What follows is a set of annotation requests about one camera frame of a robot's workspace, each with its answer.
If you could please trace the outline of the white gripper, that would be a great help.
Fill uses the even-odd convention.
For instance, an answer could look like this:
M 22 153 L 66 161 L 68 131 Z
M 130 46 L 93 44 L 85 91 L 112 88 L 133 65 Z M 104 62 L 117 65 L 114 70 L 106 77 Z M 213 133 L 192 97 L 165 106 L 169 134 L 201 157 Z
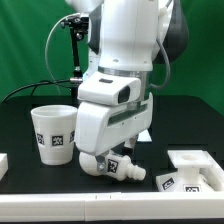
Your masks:
M 137 135 L 150 127 L 152 111 L 152 94 L 137 110 L 129 110 L 127 104 L 110 107 L 82 102 L 76 120 L 76 147 L 96 156 L 97 171 L 105 173 L 108 150 L 125 142 L 122 153 L 132 156 Z

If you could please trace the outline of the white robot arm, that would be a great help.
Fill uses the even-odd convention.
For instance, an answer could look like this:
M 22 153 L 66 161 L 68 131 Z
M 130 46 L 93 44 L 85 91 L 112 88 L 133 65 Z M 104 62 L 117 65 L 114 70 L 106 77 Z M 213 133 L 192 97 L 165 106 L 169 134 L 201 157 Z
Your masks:
M 89 68 L 78 87 L 75 143 L 107 171 L 106 156 L 121 143 L 132 148 L 152 121 L 149 81 L 160 57 L 166 64 L 186 48 L 180 0 L 65 0 L 89 22 Z

